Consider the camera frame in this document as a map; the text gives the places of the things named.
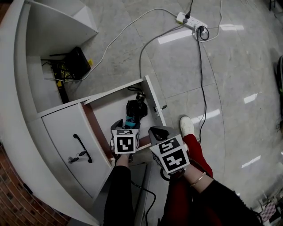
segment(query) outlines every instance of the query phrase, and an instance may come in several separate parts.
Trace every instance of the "gold bracelet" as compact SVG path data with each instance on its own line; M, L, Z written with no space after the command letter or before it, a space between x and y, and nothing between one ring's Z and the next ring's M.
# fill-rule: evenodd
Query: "gold bracelet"
M203 176L206 174L206 172L204 172L192 185L191 187L194 187L202 178Z

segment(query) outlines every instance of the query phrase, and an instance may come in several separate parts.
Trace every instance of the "brick wall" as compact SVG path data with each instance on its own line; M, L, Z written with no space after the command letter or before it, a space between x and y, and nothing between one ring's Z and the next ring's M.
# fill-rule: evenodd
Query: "brick wall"
M31 195L0 145L0 225L66 225L71 218Z

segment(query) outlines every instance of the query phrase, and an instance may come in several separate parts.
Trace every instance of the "white shoe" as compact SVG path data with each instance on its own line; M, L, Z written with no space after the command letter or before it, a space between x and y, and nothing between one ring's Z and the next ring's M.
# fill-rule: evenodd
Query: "white shoe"
M194 124L188 116L184 116L180 119L180 129L183 137L188 134L195 135Z

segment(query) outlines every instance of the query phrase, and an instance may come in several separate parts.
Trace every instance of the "open drawer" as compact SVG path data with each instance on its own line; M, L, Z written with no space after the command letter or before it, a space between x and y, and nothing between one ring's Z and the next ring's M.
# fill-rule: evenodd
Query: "open drawer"
M130 91L128 87L134 86L145 93L147 116L141 119L140 141L138 151L150 147L148 130L155 125L166 125L156 94L148 76L136 80L111 91L101 93L84 102L86 116L92 126L105 154L109 156L109 142L112 138L111 126L118 120L126 120L126 105L129 100L135 100L137 91Z
M165 120L157 97L148 76L118 87L108 92L91 96L85 102L52 112L42 117L45 128L64 164L79 182L82 188L95 200L107 180L111 170L109 148L111 126L118 120L126 118L126 105L135 100L137 92L130 91L130 86L139 87L145 93L148 107L147 116L141 119L140 147L149 147L148 130L155 125L165 125ZM89 153L92 162L84 151L79 139ZM79 157L70 163L69 157Z

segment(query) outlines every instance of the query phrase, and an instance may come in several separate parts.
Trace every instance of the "white power strip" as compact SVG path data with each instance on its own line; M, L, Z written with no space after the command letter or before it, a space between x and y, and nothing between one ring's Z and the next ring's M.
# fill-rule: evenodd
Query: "white power strip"
M186 15L185 13L179 12L179 14L176 18L177 23L184 24L185 26L187 26L188 28L190 28L192 30L195 30L199 26L204 26L204 27L207 28L207 24L199 21L198 19L196 19L192 16L190 16L190 18L187 19L187 22L184 23L183 20L186 18L185 15Z

